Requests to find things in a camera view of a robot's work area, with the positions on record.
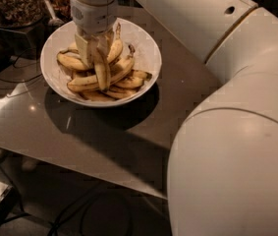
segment bowl of bananas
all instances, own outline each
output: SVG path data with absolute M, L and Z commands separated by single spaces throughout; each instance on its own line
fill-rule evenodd
M 119 106 L 142 96 L 157 81 L 161 65 L 154 39 L 120 18 L 100 38 L 80 36 L 76 24 L 68 22 L 48 37 L 40 57 L 49 86 L 89 107 Z

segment dark floor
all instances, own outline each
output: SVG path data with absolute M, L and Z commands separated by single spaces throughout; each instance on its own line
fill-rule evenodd
M 33 172 L 24 172 L 21 163 L 20 156 L 10 153 L 0 164 L 0 181 L 10 185 L 12 181 L 29 216 L 1 225 L 0 236 L 171 235 L 166 201 L 50 164 L 40 163 Z M 58 234 L 48 234 L 69 204 L 59 220 Z M 8 217 L 20 213 L 17 204 Z

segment bunch of bananas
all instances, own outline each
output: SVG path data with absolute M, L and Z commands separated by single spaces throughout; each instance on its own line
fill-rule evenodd
M 131 44 L 130 53 L 121 57 L 124 44 L 120 34 L 120 24 L 115 32 L 110 30 L 102 37 L 85 38 L 76 33 L 75 42 L 58 52 L 59 65 L 72 73 L 69 90 L 93 101 L 114 101 L 134 95 L 151 79 L 150 73 L 134 70 Z

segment table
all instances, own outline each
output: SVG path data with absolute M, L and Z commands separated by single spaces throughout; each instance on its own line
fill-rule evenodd
M 145 29 L 159 45 L 163 65 L 156 85 L 127 105 L 96 109 L 65 100 L 42 76 L 0 81 L 0 148 L 166 199 L 175 135 L 220 84 L 144 9 L 119 7 L 118 17 Z M 40 74 L 38 61 L 21 58 L 17 65 L 23 68 L 10 66 L 0 78 Z

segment bowl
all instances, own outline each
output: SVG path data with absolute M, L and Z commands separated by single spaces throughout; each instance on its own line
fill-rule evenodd
M 120 106 L 146 93 L 157 81 L 161 70 L 162 60 L 159 48 L 154 39 L 141 27 L 127 20 L 118 18 L 114 29 L 118 23 L 121 24 L 121 39 L 124 42 L 121 57 L 129 54 L 129 48 L 127 46 L 132 44 L 136 49 L 134 55 L 136 62 L 133 69 L 143 70 L 152 75 L 151 79 L 146 81 L 137 93 L 127 98 L 102 102 L 84 99 L 78 93 L 70 91 L 67 88 L 67 82 L 71 80 L 71 76 L 59 66 L 57 62 L 57 53 L 60 50 L 66 49 L 75 41 L 76 24 L 73 21 L 56 29 L 48 37 L 42 48 L 40 57 L 41 72 L 49 86 L 62 97 L 74 103 L 88 107 L 101 108 Z

